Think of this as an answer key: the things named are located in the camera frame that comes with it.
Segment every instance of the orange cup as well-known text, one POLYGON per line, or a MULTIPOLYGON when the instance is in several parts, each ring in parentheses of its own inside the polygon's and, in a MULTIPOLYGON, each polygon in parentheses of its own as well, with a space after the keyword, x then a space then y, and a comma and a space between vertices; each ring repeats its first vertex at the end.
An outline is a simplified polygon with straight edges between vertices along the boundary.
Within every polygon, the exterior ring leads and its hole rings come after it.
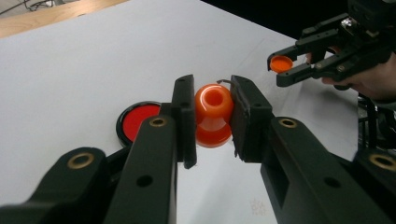
POLYGON ((229 125, 233 113, 230 91, 219 84, 203 86, 195 94, 197 144, 202 147, 220 147, 231 136, 229 125))
POLYGON ((293 61, 286 56, 276 55, 271 59, 270 68, 276 73, 289 71, 293 67, 293 61))

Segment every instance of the robotic arm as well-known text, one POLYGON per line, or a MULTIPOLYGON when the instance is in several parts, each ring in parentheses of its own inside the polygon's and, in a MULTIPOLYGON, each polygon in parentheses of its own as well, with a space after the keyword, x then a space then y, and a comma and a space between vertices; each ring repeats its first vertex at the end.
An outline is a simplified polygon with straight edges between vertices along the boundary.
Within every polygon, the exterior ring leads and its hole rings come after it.
POLYGON ((331 77, 335 81, 341 81, 379 63, 385 63, 394 50, 396 1, 348 0, 348 13, 304 29, 294 46, 268 57, 267 68, 271 70, 270 62, 277 55, 296 61, 297 56, 310 52, 310 63, 278 74, 276 85, 288 87, 310 77, 331 77), (324 58, 326 51, 333 46, 342 50, 324 58))

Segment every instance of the person's hand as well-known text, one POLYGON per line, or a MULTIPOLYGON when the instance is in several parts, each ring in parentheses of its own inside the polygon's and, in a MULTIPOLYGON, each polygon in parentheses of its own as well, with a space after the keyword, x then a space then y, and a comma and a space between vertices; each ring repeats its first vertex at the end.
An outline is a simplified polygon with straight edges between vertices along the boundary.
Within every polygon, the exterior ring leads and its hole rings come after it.
POLYGON ((391 53, 386 63, 380 63, 340 82, 335 82, 330 77, 323 77, 322 82, 329 85, 350 86, 373 100, 394 101, 396 100, 396 54, 391 53))

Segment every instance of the white table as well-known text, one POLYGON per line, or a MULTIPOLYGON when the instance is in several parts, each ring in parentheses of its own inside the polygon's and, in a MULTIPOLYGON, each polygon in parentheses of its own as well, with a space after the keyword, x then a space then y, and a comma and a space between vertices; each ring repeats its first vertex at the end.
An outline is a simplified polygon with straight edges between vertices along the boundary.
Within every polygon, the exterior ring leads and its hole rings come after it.
MULTIPOLYGON (((0 205, 24 202, 67 151, 120 149, 118 115, 137 102, 170 102, 175 79, 188 74, 196 90, 250 78, 275 115, 301 120, 351 159, 357 93, 314 79, 281 89, 266 70, 268 55, 293 43, 197 0, 132 0, 0 39, 0 205)), ((259 164, 236 159, 231 142, 197 153, 195 167, 179 167, 177 223, 276 223, 259 164)))

